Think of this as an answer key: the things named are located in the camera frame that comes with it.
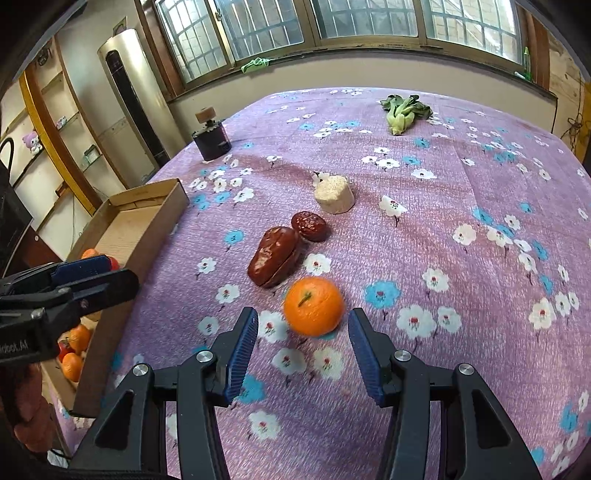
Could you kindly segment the person's left hand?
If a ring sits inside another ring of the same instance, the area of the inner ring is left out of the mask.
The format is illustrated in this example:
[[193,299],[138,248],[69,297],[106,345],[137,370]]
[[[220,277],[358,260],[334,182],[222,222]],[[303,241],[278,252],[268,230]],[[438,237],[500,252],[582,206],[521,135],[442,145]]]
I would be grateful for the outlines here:
[[42,395],[42,375],[36,364],[19,381],[14,393],[20,422],[14,426],[16,438],[33,453],[47,453],[53,444],[51,408]]

